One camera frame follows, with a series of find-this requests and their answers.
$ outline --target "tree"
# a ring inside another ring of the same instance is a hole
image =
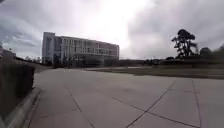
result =
[[[177,33],[177,37],[174,37],[171,41],[175,42],[174,48],[177,48],[178,58],[186,58],[197,54],[197,44],[192,43],[192,40],[195,40],[195,36],[189,33],[185,29],[180,29]]]
[[[31,58],[29,56],[26,56],[25,60],[31,61]]]
[[[204,47],[200,50],[200,56],[204,59],[211,59],[212,52],[208,47]]]
[[[174,60],[174,57],[172,57],[172,56],[167,57],[166,60]]]

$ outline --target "pavement joint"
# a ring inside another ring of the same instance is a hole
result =
[[[129,125],[126,126],[126,128],[133,126],[135,122],[137,122],[143,115],[145,115],[150,109],[152,109],[162,98],[163,96],[171,89],[171,87],[174,85],[174,83],[177,81],[177,78],[173,81],[173,83],[169,86],[169,88],[155,101],[154,104],[152,104],[147,111],[145,111],[143,114],[141,114],[139,117],[137,117],[134,121],[132,121]]]
[[[194,84],[193,79],[192,79],[192,84],[193,84],[194,92],[196,92],[196,86]],[[198,102],[198,96],[197,96],[197,93],[194,93],[194,95],[195,95],[195,99],[196,99],[196,102],[197,102],[197,108],[198,108],[198,114],[199,114],[200,127],[202,127],[202,119],[201,119],[200,106],[199,106],[199,102]]]
[[[90,122],[90,120],[85,116],[85,114],[82,112],[82,109],[79,107],[78,103],[76,102],[75,98],[73,97],[72,93],[69,91],[69,89],[67,87],[65,87],[67,89],[67,91],[69,92],[70,96],[72,97],[73,101],[75,102],[75,104],[77,105],[79,111],[83,114],[84,118],[88,121],[88,123],[90,124],[90,126],[92,128],[95,128],[93,126],[93,124]]]
[[[164,117],[164,116],[160,116],[160,115],[154,114],[152,112],[147,112],[147,113],[152,114],[152,115],[157,116],[157,117],[160,117],[160,118],[163,118],[165,120],[169,120],[169,121],[175,122],[175,123],[183,124],[183,125],[190,126],[190,127],[194,127],[194,128],[200,128],[198,126],[194,126],[194,125],[186,124],[186,123],[183,123],[183,122],[180,122],[180,121],[176,121],[176,120],[173,120],[173,119]]]
[[[143,110],[143,109],[141,109],[141,108],[139,108],[139,107],[136,107],[136,106],[130,105],[130,104],[126,103],[126,102],[123,102],[123,101],[121,101],[121,100],[118,100],[117,98],[114,98],[114,97],[111,97],[111,98],[114,99],[114,100],[116,100],[116,101],[118,101],[118,102],[120,102],[120,103],[122,103],[122,104],[125,104],[125,105],[128,105],[128,106],[130,106],[130,107],[136,108],[136,109],[141,110],[141,111],[143,111],[143,112],[147,112],[147,111],[145,111],[145,110]]]

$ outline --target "white building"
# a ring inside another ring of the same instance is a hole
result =
[[[119,46],[101,41],[75,37],[55,36],[55,33],[44,32],[42,46],[42,62],[64,60],[83,60],[86,58],[119,59]]]

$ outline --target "curb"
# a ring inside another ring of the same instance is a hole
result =
[[[39,94],[40,89],[34,88],[32,92],[24,99],[24,101],[19,104],[15,110],[6,118],[6,128],[21,128],[23,126],[23,123],[26,121],[26,118]]]

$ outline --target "cloud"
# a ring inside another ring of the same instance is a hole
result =
[[[175,56],[170,41],[181,28],[196,36],[199,47],[215,49],[224,43],[223,0],[156,0],[129,24],[135,58]]]

